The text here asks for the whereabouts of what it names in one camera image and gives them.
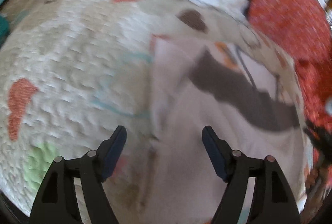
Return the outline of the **pale pink printed garment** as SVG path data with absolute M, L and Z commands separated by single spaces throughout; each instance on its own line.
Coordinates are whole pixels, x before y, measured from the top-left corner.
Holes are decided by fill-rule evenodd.
M 304 148 L 300 126 L 285 131 L 258 128 L 234 106 L 198 89 L 189 75 L 205 51 L 273 100 L 295 106 L 278 76 L 234 44 L 196 38 L 157 40 L 151 102 L 157 164 L 141 213 L 145 223 L 202 223 L 213 217 L 226 185 L 203 146 L 201 132 L 206 126 L 249 157 L 274 156 L 293 194 L 301 193 Z

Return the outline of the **dark grey sock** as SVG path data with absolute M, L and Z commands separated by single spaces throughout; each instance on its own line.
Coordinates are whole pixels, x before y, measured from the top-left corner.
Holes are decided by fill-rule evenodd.
M 294 105 L 273 100 L 260 92 L 244 75 L 219 63 L 205 51 L 190 72 L 190 80 L 218 102 L 234 106 L 253 126 L 268 131 L 285 131 L 300 126 Z

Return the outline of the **heart patterned quilt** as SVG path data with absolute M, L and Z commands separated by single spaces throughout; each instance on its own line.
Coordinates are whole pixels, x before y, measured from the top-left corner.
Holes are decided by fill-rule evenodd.
M 127 142 L 103 189 L 120 223 L 145 223 L 157 164 L 151 102 L 159 39 L 238 46 L 278 76 L 301 129 L 293 60 L 249 25 L 248 5 L 236 11 L 192 0 L 9 0 L 3 10 L 12 27 L 1 48 L 1 192 L 29 216 L 55 157 L 81 157 L 122 125 Z M 304 149 L 303 173 L 305 162 Z M 294 197 L 301 211 L 304 181 Z

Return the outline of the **red floral sheet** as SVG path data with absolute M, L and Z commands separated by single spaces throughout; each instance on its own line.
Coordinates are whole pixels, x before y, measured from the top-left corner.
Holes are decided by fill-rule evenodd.
M 316 148 L 331 160 L 331 115 L 325 108 L 331 99 L 331 61 L 299 60 L 295 62 L 295 70 L 304 100 L 306 124 L 313 131 Z

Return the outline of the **green plastic package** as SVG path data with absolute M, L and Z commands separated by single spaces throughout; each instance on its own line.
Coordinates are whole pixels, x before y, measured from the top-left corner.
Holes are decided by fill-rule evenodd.
M 0 47 L 3 46 L 9 34 L 10 34 L 9 23 L 2 15 L 0 15 Z

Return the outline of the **red floral pillow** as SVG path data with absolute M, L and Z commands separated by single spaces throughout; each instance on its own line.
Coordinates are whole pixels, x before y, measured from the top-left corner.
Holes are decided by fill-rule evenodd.
M 293 59 L 331 57 L 330 28 L 318 0 L 250 0 L 248 20 Z

